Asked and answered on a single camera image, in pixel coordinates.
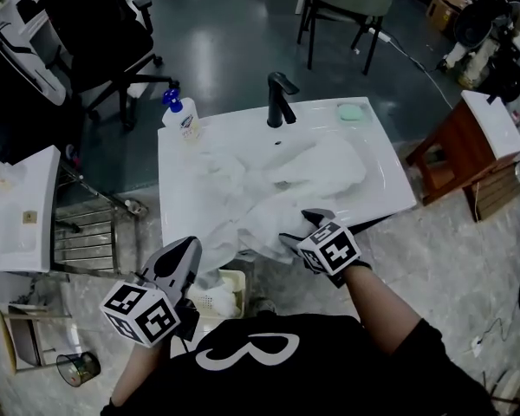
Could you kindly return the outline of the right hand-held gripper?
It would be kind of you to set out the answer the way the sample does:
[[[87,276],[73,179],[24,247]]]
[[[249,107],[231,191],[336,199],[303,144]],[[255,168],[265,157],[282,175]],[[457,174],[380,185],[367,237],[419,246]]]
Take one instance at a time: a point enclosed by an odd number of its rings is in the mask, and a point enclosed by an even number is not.
[[[335,214],[327,209],[302,210],[303,217],[316,229],[306,238],[280,233],[281,244],[302,259],[315,273],[324,274],[340,288],[345,284],[344,270],[351,266],[370,265],[361,261],[361,251],[348,228],[333,220]]]

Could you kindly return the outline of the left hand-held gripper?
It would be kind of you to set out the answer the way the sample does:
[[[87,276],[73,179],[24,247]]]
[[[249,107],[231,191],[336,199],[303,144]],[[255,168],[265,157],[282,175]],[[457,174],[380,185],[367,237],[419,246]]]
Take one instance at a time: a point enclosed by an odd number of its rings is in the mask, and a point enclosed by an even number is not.
[[[194,236],[157,250],[140,273],[116,282],[101,302],[101,312],[118,334],[145,348],[167,336],[192,341],[199,312],[186,294],[201,257],[202,244]]]

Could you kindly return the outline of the beige plastic basket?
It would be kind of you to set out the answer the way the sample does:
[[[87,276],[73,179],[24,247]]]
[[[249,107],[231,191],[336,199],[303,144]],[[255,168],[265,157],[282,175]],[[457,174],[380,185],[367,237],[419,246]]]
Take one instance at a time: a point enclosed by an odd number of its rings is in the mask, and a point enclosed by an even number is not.
[[[222,282],[222,276],[230,276],[234,279],[235,283],[237,284],[236,287],[236,296],[238,301],[238,306],[241,309],[240,316],[237,318],[211,318],[204,315],[200,315],[204,318],[208,319],[214,319],[218,321],[222,321],[225,319],[240,319],[244,316],[245,311],[245,305],[246,305],[246,276],[241,270],[213,270],[207,273],[207,277],[202,277],[198,279],[198,283],[194,283],[187,291],[186,298],[189,299],[193,305],[195,306],[193,299],[195,298],[195,295],[199,291],[206,291],[208,289],[215,288],[219,285],[221,285]]]

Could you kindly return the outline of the person's right forearm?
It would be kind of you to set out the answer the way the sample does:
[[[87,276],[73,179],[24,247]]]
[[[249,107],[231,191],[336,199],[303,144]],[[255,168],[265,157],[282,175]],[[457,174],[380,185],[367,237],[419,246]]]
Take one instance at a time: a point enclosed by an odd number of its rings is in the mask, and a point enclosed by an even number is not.
[[[352,265],[344,279],[361,323],[378,348],[392,354],[412,333],[421,316],[368,267]]]

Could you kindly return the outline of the person's left forearm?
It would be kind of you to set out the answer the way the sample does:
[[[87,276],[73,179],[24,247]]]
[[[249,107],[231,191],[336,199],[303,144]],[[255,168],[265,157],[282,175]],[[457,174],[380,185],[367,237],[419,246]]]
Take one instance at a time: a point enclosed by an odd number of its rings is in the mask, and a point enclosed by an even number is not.
[[[118,379],[111,402],[114,406],[122,406],[129,397],[145,382],[158,366],[170,358],[171,340],[161,341],[151,348],[138,343],[133,346],[127,364]]]

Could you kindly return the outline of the brown cardboard box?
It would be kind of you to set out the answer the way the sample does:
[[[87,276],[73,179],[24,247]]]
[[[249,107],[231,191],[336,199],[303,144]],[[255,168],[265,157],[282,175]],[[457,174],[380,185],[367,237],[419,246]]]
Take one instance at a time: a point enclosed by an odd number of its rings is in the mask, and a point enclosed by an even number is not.
[[[471,0],[432,0],[426,17],[439,32],[451,29],[460,12],[471,4]]]

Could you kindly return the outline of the small clear plastic bottle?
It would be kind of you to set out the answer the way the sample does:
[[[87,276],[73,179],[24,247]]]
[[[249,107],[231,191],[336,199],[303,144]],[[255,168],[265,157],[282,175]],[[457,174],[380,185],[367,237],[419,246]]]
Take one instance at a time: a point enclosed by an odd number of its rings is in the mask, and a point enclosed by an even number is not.
[[[136,217],[144,217],[148,213],[148,208],[136,199],[128,198],[124,204],[127,210]]]

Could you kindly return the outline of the person's grey shoe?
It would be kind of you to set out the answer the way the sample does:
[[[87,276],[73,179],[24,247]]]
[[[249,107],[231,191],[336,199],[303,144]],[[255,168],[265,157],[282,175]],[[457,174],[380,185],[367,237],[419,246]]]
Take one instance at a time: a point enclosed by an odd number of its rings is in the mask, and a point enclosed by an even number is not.
[[[277,315],[276,305],[273,301],[265,297],[254,298],[247,311],[248,317],[261,317]]]

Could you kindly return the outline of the pale green soap bar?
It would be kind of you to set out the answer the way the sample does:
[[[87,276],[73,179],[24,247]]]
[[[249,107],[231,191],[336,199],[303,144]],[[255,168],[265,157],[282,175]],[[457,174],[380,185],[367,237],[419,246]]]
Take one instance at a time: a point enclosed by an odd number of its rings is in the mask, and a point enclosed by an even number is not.
[[[362,122],[365,120],[365,114],[359,105],[342,103],[337,106],[337,114],[342,121],[346,122]]]

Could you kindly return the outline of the person's black printed T-shirt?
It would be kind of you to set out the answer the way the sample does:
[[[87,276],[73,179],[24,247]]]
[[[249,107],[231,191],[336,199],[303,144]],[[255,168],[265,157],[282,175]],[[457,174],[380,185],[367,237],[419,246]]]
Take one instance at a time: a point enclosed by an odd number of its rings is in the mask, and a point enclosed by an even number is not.
[[[419,322],[391,354],[349,315],[228,320],[197,347],[162,361],[122,405],[101,416],[206,410],[256,416],[496,416],[484,387]]]

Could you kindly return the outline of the white soap bottle blue pump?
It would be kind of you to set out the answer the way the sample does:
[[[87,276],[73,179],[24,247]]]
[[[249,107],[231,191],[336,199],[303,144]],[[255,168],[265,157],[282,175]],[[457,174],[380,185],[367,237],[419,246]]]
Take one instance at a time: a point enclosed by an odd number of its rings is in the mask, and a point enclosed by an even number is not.
[[[186,141],[197,141],[201,126],[195,101],[181,97],[178,88],[170,88],[164,92],[162,103],[166,106],[162,116],[164,126],[177,130]]]

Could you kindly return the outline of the marble-patterned panel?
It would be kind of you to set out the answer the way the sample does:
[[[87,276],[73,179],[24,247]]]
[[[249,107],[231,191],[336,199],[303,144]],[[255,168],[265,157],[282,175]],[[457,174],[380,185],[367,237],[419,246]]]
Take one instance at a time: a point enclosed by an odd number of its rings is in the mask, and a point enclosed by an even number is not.
[[[62,301],[62,284],[68,283],[65,274],[0,272],[0,305],[51,305]]]

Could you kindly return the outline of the wooden slatted platform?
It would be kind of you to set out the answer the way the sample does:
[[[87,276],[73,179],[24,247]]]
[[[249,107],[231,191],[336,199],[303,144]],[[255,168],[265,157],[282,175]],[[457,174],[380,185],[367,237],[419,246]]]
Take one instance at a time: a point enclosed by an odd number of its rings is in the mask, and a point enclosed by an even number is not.
[[[515,166],[488,174],[463,189],[473,220],[486,220],[512,199],[520,195],[520,182],[515,174]]]

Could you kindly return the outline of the large black cabinet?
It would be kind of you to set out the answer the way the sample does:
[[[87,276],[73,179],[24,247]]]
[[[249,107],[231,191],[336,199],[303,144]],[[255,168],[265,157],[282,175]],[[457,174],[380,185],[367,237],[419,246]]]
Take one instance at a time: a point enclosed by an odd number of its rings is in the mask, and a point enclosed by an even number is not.
[[[0,22],[0,57],[51,103],[61,106],[65,102],[66,88],[11,23]]]

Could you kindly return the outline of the wooden frame chair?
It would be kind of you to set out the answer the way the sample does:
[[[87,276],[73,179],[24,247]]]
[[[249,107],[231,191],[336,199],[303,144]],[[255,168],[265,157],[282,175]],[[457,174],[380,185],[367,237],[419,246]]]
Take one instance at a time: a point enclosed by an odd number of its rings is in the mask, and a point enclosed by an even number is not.
[[[17,375],[56,367],[54,361],[46,362],[45,354],[54,353],[55,349],[42,347],[38,323],[63,322],[71,318],[72,315],[50,311],[47,306],[10,303],[5,312],[0,310],[0,328],[11,373]]]

